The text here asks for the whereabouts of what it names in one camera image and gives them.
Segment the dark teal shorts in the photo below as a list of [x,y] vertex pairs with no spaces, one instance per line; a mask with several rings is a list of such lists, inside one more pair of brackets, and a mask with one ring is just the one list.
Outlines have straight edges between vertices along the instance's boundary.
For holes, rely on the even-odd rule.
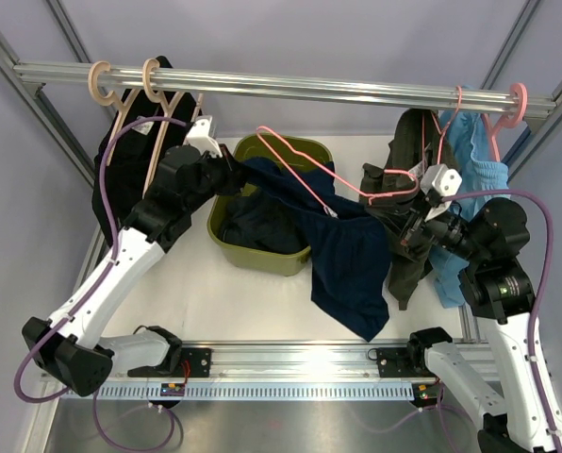
[[262,191],[232,198],[224,210],[218,238],[228,244],[281,255],[307,247],[289,210]]

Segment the navy blue shorts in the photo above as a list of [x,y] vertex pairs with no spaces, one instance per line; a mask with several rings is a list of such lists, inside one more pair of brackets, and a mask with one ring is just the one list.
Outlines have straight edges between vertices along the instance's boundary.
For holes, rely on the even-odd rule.
[[311,248],[311,300],[366,342],[389,320],[383,296],[391,254],[380,221],[335,193],[332,161],[292,175],[270,159],[242,163],[247,182],[289,211]]

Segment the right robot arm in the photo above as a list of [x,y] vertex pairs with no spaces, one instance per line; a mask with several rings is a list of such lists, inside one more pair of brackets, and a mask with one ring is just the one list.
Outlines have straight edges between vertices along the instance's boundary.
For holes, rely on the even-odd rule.
[[533,285],[518,260],[528,244],[527,215],[514,190],[490,192],[469,221],[449,211],[429,219],[442,202],[463,197],[419,194],[408,203],[404,243],[425,237],[466,260],[459,289],[486,336],[502,392],[462,357],[448,333],[431,327],[411,334],[406,363],[432,373],[449,390],[477,431],[483,452],[562,452],[562,412],[538,335],[538,311],[552,253],[553,225],[546,225],[541,279]]

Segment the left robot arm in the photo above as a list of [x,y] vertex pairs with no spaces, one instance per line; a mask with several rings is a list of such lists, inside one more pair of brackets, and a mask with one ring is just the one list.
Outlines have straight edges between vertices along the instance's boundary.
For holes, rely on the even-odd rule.
[[47,319],[25,323],[29,358],[79,396],[112,374],[141,369],[168,377],[184,368],[181,340],[163,327],[110,338],[103,332],[138,280],[190,228],[192,214],[216,195],[238,193],[245,181],[228,151],[213,157],[190,145],[171,149],[91,276]]

